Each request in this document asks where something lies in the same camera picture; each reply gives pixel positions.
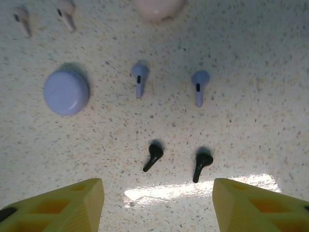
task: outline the white earbud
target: white earbud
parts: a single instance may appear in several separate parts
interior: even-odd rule
[[[67,28],[74,32],[76,30],[72,16],[75,12],[75,6],[71,0],[63,0],[58,5],[58,14]]]
[[[173,18],[183,7],[185,0],[134,0],[137,11],[151,21]]]
[[[14,8],[14,18],[16,22],[20,25],[20,28],[26,38],[31,36],[31,31],[29,28],[29,14],[23,7]]]

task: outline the granite countertop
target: granite countertop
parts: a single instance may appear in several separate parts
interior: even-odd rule
[[[307,1],[190,0],[160,24],[130,0],[75,0],[75,33],[56,4],[24,2],[33,36],[0,8],[0,208],[92,177],[103,180],[99,231],[219,231],[213,180],[227,177],[309,200]],[[141,100],[130,69],[150,67]],[[87,107],[60,117],[44,103],[49,74],[78,67]],[[206,69],[204,105],[191,75]],[[148,146],[163,158],[149,172]],[[195,152],[214,156],[192,182]]]

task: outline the speckled countertop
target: speckled countertop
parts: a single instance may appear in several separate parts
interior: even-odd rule
[[[130,0],[76,0],[77,31],[56,3],[28,0],[33,36],[0,8],[0,208],[102,178],[99,231],[218,231],[216,177],[309,200],[307,1],[190,0],[173,20],[141,19]],[[130,68],[150,66],[142,100]],[[87,107],[60,117],[44,103],[47,76],[75,65],[90,83]],[[190,76],[211,82],[195,107]],[[163,158],[142,168],[153,139]],[[193,184],[195,151],[212,166]]]

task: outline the wireless earbud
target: wireless earbud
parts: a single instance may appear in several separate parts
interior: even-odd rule
[[[149,71],[146,68],[146,66],[137,64],[132,67],[131,74],[134,76],[136,80],[136,98],[139,99],[143,96],[144,86]]]
[[[20,25],[20,28],[26,38],[31,36],[31,31],[29,28],[29,14],[23,7],[14,8],[14,18],[16,22]]]
[[[195,104],[197,107],[202,107],[204,98],[204,88],[208,85],[211,77],[205,70],[200,70],[192,76],[192,84],[195,88]]]
[[[163,21],[174,17],[185,0],[134,0],[137,11],[151,21]]]
[[[151,144],[148,150],[150,154],[150,159],[148,163],[145,165],[145,167],[143,168],[144,172],[147,172],[163,156],[163,149],[158,144],[155,144],[155,143]]]
[[[75,12],[75,6],[71,0],[63,0],[58,5],[58,14],[60,15],[63,23],[71,32],[75,32],[76,28],[72,19]]]
[[[213,157],[209,151],[199,151],[196,155],[196,167],[193,176],[193,182],[197,183],[202,169],[213,163]]]

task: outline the black earbud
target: black earbud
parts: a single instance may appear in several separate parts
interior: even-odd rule
[[[147,172],[163,156],[163,149],[160,145],[151,144],[148,150],[150,154],[150,160],[143,168],[144,172]]]
[[[201,175],[202,169],[213,163],[213,157],[210,151],[199,151],[196,156],[197,165],[195,167],[195,172],[193,176],[193,182],[197,183],[199,176]]]

